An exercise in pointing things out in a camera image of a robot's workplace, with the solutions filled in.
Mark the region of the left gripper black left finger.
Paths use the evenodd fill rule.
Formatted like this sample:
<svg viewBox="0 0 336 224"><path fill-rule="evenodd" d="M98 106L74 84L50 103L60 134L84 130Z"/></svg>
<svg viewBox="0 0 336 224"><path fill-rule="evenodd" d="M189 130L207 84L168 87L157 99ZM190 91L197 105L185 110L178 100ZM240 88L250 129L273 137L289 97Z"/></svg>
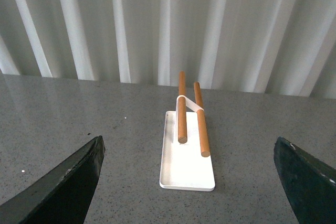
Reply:
<svg viewBox="0 0 336 224"><path fill-rule="evenodd" d="M84 223L103 164L94 137L38 181L1 205L1 223Z"/></svg>

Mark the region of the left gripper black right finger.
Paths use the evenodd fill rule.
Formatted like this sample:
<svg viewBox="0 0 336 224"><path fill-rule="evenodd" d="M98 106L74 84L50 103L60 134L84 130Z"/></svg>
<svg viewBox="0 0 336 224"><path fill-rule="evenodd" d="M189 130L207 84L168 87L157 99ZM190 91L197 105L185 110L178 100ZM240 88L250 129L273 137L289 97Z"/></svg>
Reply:
<svg viewBox="0 0 336 224"><path fill-rule="evenodd" d="M283 137L274 163L299 223L335 223L335 169Z"/></svg>

